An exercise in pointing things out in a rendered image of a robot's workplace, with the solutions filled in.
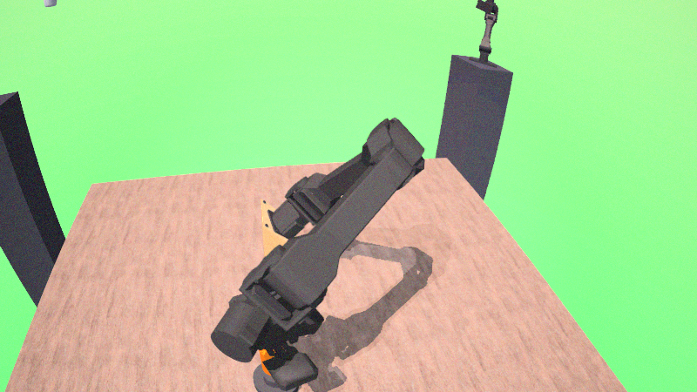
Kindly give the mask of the orange knob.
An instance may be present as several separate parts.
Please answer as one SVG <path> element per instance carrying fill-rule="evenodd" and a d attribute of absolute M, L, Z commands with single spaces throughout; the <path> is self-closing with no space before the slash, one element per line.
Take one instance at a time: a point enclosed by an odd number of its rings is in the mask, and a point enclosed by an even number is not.
<path fill-rule="evenodd" d="M 266 349 L 262 349 L 262 350 L 260 351 L 260 356 L 261 356 L 261 364 L 262 364 L 262 368 L 263 368 L 264 372 L 265 372 L 266 374 L 270 375 L 270 374 L 267 372 L 267 369 L 266 369 L 266 367 L 264 366 L 264 364 L 263 364 L 262 362 L 265 361 L 265 360 L 268 360 L 268 359 L 270 359 L 270 358 L 272 358 L 272 357 L 274 357 L 274 356 L 270 356 L 270 355 L 268 354 L 268 352 L 266 351 Z"/>

